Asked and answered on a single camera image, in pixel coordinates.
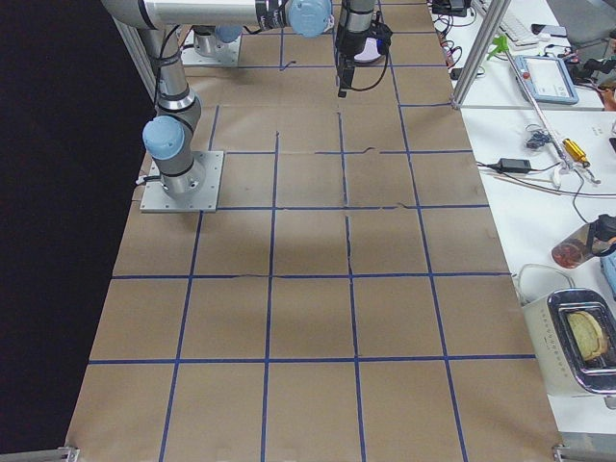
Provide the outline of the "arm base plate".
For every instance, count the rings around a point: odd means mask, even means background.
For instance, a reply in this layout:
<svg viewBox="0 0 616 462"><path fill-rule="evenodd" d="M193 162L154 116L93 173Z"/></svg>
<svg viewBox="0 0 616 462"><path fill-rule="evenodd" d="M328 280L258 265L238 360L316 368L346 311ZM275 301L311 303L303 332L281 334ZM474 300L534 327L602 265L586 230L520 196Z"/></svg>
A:
<svg viewBox="0 0 616 462"><path fill-rule="evenodd" d="M181 47L182 62L186 67L233 67L238 65L241 49L242 35L214 58L200 56L193 48L193 30L191 30L186 38L184 45Z"/></svg>
<svg viewBox="0 0 616 462"><path fill-rule="evenodd" d="M192 168L182 176L169 177L152 163L144 184L140 209L144 213L214 213L218 207L223 151L193 151Z"/></svg>

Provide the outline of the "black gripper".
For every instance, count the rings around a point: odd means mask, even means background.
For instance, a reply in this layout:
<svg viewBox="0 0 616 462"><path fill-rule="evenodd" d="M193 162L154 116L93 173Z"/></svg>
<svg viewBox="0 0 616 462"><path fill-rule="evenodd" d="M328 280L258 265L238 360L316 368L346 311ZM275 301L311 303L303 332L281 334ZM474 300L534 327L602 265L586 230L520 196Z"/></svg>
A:
<svg viewBox="0 0 616 462"><path fill-rule="evenodd" d="M354 58L364 50L368 32L351 32L338 29L335 39L336 67L339 79L338 96L346 98L352 90L354 76Z"/></svg>

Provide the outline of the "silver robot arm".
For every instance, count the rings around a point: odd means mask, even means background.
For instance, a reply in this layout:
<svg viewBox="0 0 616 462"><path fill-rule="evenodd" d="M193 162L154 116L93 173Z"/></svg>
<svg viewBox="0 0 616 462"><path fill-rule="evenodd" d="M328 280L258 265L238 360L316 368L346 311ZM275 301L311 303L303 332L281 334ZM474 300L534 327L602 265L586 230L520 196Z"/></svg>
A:
<svg viewBox="0 0 616 462"><path fill-rule="evenodd" d="M155 117L142 130L142 139L160 174L160 189L170 199L187 199L202 190L208 170L192 151L193 132L201 102L190 87L175 34L183 25L205 30L245 26L258 31L292 28L314 38L322 34L333 14L329 1L106 1L107 12L137 29L149 58L156 85Z"/></svg>
<svg viewBox="0 0 616 462"><path fill-rule="evenodd" d="M195 25L192 31L193 48L196 53L203 57L214 58L241 36L243 27L240 25Z"/></svg>

